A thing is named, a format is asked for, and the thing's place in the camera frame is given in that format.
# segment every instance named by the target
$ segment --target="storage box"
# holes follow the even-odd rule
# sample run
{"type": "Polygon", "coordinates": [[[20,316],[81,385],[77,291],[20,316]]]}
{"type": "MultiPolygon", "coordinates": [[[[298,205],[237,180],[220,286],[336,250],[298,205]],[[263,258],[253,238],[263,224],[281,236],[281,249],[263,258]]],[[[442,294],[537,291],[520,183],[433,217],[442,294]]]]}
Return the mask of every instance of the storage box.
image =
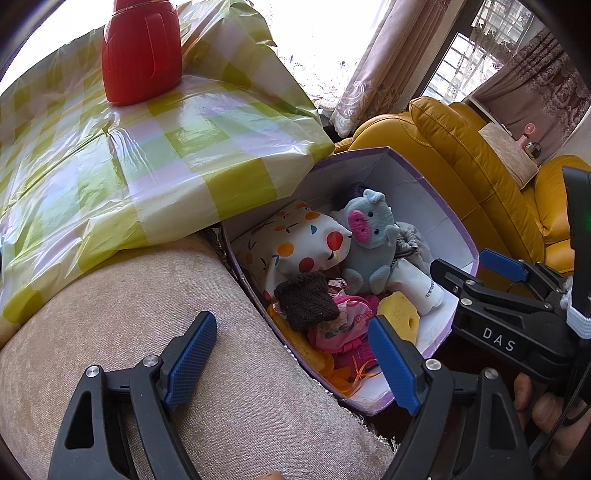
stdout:
{"type": "MultiPolygon", "coordinates": [[[[351,397],[344,397],[314,371],[267,315],[263,305],[242,273],[230,243],[244,232],[254,228],[293,200],[301,199],[318,212],[329,213],[332,197],[337,191],[353,183],[364,181],[370,188],[383,192],[392,207],[395,220],[412,223],[423,234],[434,258],[442,258],[472,275],[478,269],[478,252],[460,219],[431,187],[425,178],[399,154],[390,148],[368,148],[333,155],[318,163],[295,193],[285,199],[260,206],[222,223],[222,236],[229,261],[241,286],[254,305],[267,320],[275,334],[287,345],[300,365],[344,405],[360,413],[373,416],[386,408],[394,399],[382,374],[364,378],[361,388],[351,397]]],[[[417,348],[425,358],[435,350],[451,332],[457,298],[444,291],[441,306],[420,320],[417,348]]]]}

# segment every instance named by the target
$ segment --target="wrapped package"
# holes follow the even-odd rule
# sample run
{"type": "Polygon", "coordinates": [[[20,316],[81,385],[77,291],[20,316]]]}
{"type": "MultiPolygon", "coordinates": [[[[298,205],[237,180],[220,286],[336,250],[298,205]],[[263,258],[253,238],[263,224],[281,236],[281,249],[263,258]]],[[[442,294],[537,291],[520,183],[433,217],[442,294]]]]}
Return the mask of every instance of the wrapped package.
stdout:
{"type": "Polygon", "coordinates": [[[106,101],[101,28],[1,96],[0,346],[119,250],[288,197],[332,152],[249,4],[205,0],[178,12],[184,75],[164,95],[106,101]]]}

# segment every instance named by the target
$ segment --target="brown knit sock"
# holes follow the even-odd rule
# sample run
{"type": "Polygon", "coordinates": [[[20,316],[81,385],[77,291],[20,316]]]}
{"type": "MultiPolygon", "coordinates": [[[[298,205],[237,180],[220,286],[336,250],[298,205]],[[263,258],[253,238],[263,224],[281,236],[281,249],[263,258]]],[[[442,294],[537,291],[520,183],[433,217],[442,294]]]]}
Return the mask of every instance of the brown knit sock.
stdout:
{"type": "Polygon", "coordinates": [[[298,332],[339,316],[339,308],[328,294],[328,282],[322,272],[302,273],[294,280],[280,283],[275,297],[287,322],[298,332]]]}

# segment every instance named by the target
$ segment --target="stuffed toy pig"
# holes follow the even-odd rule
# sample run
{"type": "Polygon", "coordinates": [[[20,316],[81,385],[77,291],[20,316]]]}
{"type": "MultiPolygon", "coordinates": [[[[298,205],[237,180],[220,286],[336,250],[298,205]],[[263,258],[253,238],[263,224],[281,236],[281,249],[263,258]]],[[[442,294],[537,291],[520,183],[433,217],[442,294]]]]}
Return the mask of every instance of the stuffed toy pig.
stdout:
{"type": "Polygon", "coordinates": [[[333,218],[352,233],[349,255],[343,260],[342,276],[349,295],[378,295],[384,291],[396,253],[400,227],[394,223],[386,195],[366,189],[333,218]]]}

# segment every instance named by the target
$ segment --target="yellow leather sofa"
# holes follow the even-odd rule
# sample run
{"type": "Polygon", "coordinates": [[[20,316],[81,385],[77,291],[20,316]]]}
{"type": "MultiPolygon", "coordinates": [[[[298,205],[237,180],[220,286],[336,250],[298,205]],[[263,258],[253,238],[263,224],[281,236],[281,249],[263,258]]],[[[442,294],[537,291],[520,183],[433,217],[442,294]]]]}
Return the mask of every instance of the yellow leather sofa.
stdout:
{"type": "Polygon", "coordinates": [[[415,99],[410,111],[380,115],[361,125],[336,151],[389,146],[433,185],[470,232],[479,251],[573,271],[562,166],[591,170],[579,157],[544,163],[519,191],[478,131],[486,122],[464,103],[415,99]]]}

